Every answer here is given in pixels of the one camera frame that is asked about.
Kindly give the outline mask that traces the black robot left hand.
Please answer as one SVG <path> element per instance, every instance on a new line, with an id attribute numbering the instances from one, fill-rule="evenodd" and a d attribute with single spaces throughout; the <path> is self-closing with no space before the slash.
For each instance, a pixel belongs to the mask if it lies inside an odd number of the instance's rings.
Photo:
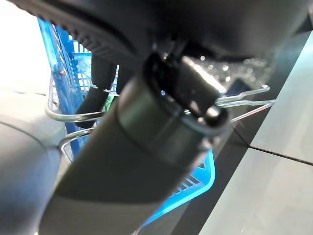
<path id="1" fill-rule="evenodd" d="M 16 0 L 133 77 L 55 189 L 41 235 L 130 235 L 230 127 L 216 76 L 252 76 L 308 0 Z"/>

